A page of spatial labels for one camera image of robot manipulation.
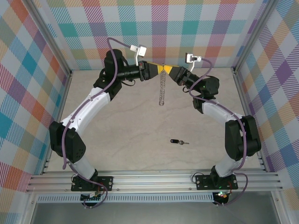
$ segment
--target white connector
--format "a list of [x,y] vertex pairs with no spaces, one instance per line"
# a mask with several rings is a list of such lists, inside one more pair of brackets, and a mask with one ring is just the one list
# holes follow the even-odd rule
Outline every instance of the white connector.
[[192,71],[194,69],[195,62],[201,62],[201,57],[186,53],[185,63],[192,63],[192,65],[189,66],[189,69],[188,69],[189,71]]
[[140,57],[145,56],[146,47],[143,45],[139,45],[138,47],[131,45],[130,50],[135,52],[135,63],[136,63],[136,66],[138,66],[138,56],[140,56]]

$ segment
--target gray floor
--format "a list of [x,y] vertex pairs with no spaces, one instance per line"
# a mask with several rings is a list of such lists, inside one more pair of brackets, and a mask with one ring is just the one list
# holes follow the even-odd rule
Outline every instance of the gray floor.
[[[201,76],[206,69],[194,69]],[[220,79],[221,104],[242,113],[230,68],[212,69]],[[99,71],[75,71],[63,118],[88,95]],[[123,86],[86,128],[82,139],[86,156],[97,170],[205,169],[226,154],[224,127],[193,108],[192,98],[166,76],[165,105],[159,106],[160,76]],[[171,144],[170,139],[189,142]],[[52,154],[49,171],[61,171],[62,158]],[[245,168],[258,168],[256,156]]]
[[38,204],[32,224],[278,224],[270,192],[247,192],[226,208],[212,203]]

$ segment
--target plaid wall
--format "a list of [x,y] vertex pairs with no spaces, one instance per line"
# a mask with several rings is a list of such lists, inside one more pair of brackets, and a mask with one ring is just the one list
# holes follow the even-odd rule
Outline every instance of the plaid wall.
[[[147,46],[147,61],[187,66],[185,53],[193,52],[215,67],[231,67],[267,0],[35,2],[70,67],[90,70],[103,67],[107,36]],[[120,49],[133,63],[134,53]]]
[[66,77],[21,0],[0,0],[0,224],[21,215]]
[[263,153],[299,217],[299,0],[279,2],[240,72]]

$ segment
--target yellow tape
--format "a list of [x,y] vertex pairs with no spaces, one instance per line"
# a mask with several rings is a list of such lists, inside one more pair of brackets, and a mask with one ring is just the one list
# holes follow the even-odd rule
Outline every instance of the yellow tape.
[[160,74],[163,71],[163,66],[157,63],[153,63],[153,62],[147,62],[149,64],[154,64],[158,67],[158,74]]
[[164,70],[167,72],[168,75],[171,72],[172,67],[178,67],[178,66],[177,65],[164,65]]

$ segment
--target key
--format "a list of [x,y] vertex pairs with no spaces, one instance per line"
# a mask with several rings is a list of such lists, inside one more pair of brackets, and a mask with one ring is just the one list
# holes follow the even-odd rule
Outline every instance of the key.
[[179,141],[179,144],[183,145],[183,144],[189,144],[189,143],[188,142],[184,142],[184,141],[181,140],[181,141]]

